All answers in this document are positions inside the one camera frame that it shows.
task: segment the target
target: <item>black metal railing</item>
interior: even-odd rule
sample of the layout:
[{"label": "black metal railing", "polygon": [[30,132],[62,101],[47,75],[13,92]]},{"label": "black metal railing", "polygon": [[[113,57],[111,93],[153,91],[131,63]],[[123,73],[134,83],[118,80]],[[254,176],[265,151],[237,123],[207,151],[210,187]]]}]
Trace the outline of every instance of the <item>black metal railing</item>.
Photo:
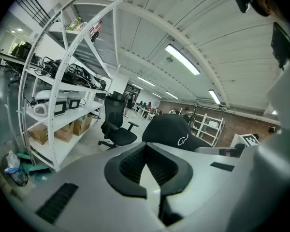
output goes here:
[{"label": "black metal railing", "polygon": [[34,19],[42,28],[46,25],[50,16],[42,8],[37,0],[16,0],[16,2]]}]

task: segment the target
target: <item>white rack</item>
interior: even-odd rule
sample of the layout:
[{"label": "white rack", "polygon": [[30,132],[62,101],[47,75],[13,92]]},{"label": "white rack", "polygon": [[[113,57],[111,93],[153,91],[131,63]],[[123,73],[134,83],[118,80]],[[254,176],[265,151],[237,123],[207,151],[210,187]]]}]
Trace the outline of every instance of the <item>white rack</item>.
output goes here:
[{"label": "white rack", "polygon": [[[28,130],[42,123],[47,126],[48,131],[48,141],[44,145],[41,145],[32,138],[29,138],[31,149],[28,150],[31,150],[36,158],[41,160],[49,167],[53,168],[56,172],[60,170],[60,165],[84,134],[80,136],[73,135],[72,139],[66,143],[58,138],[55,138],[54,132],[73,122],[74,120],[88,114],[89,112],[92,112],[97,108],[101,108],[103,103],[94,101],[96,92],[106,94],[108,93],[108,91],[99,91],[90,89],[88,87],[64,83],[61,81],[63,74],[69,67],[68,63],[73,56],[81,63],[83,63],[89,71],[111,79],[112,81],[109,87],[111,86],[115,75],[111,75],[110,70],[113,73],[117,73],[120,67],[118,64],[117,56],[116,7],[122,1],[123,0],[103,0],[103,3],[101,3],[101,0],[69,1],[57,14],[55,14],[48,21],[46,26],[43,28],[42,33],[38,36],[29,52],[20,80],[18,110],[21,111],[22,107],[25,105],[23,93],[28,73],[36,77],[32,94],[35,93],[38,80],[42,80],[52,86],[51,97],[48,106],[49,116],[46,118],[36,116],[31,107],[27,107],[26,113],[28,116],[34,118],[37,121],[33,126],[28,128]],[[76,32],[63,29],[64,19],[62,12],[68,7],[72,8],[72,11],[74,11],[76,17],[80,16],[84,21],[88,22],[82,31]],[[93,44],[89,38],[89,31],[99,20],[102,19],[102,17],[103,25],[101,30],[99,30],[99,37]],[[62,56],[61,64],[54,79],[41,75],[39,72],[37,72],[37,70],[29,67],[33,53],[46,33],[57,43],[62,45],[62,47],[64,47],[66,50],[64,56]],[[55,117],[55,104],[59,90],[85,92],[84,99],[86,101],[86,106],[84,108],[67,110],[64,114]],[[22,116],[25,115],[19,113],[18,121],[20,131],[22,132],[22,139],[23,142],[25,142],[24,133],[27,133],[27,131],[23,130],[24,125],[22,122]],[[90,126],[94,126],[97,121],[97,119],[93,119]]]},{"label": "white rack", "polygon": [[[195,120],[192,129],[192,134],[198,138],[201,138],[211,146],[215,147],[221,135],[221,132],[224,128],[225,121],[223,120],[223,118],[222,119],[213,118],[207,116],[207,114],[205,115],[196,114],[195,116],[199,117],[202,121]],[[214,127],[209,125],[210,121],[216,122],[218,126]]]}]

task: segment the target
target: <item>white logo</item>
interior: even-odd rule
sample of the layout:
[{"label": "white logo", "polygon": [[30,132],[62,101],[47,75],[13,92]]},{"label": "white logo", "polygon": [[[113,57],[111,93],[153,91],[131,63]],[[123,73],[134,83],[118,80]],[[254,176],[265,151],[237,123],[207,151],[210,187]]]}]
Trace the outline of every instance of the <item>white logo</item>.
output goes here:
[{"label": "white logo", "polygon": [[180,146],[180,145],[183,145],[185,143],[185,141],[188,139],[189,137],[189,134],[187,133],[187,137],[181,137],[179,140],[178,140],[178,143],[177,145]]}]

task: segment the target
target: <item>cardboard box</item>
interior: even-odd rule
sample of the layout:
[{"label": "cardboard box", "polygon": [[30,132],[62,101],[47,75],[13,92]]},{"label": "cardboard box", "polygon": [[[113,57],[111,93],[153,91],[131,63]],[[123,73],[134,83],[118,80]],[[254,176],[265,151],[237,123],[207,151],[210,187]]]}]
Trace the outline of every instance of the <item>cardboard box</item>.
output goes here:
[{"label": "cardboard box", "polygon": [[74,122],[75,121],[55,131],[54,133],[55,137],[68,143],[73,137]]},{"label": "cardboard box", "polygon": [[73,134],[79,136],[89,129],[92,117],[87,114],[75,121]]},{"label": "cardboard box", "polygon": [[48,140],[47,126],[39,124],[29,131],[31,137],[40,144],[45,144]]}]

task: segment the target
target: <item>ceiling light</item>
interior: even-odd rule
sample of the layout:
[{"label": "ceiling light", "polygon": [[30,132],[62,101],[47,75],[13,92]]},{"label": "ceiling light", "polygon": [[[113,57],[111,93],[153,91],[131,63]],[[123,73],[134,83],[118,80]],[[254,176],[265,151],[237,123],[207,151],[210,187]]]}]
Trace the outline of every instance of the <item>ceiling light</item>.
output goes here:
[{"label": "ceiling light", "polygon": [[178,100],[178,98],[176,96],[174,96],[173,94],[170,94],[169,92],[166,92],[168,95],[171,95],[172,97],[174,97],[175,99]]},{"label": "ceiling light", "polygon": [[185,65],[194,75],[199,75],[199,70],[174,46],[168,44],[165,50],[177,58],[183,65]]},{"label": "ceiling light", "polygon": [[132,85],[138,87],[139,89],[143,89],[142,87],[139,87],[139,86],[137,86],[137,85],[135,85],[135,84],[133,84],[133,83],[132,83]]},{"label": "ceiling light", "polygon": [[140,78],[139,76],[138,76],[137,78],[139,78],[139,79],[142,80],[143,82],[146,82],[146,83],[148,83],[148,84],[150,84],[150,85],[152,85],[152,86],[155,86],[154,84],[150,83],[149,81],[146,81],[145,79]]},{"label": "ceiling light", "polygon": [[156,95],[155,93],[152,93],[153,95],[155,95],[155,96],[158,96],[159,98],[161,98],[162,99],[162,97],[161,96],[159,96],[159,95]]},{"label": "ceiling light", "polygon": [[208,92],[211,94],[211,96],[215,100],[216,104],[220,104],[220,101],[219,101],[218,96],[216,95],[215,91],[213,91],[212,89],[210,89]]}]

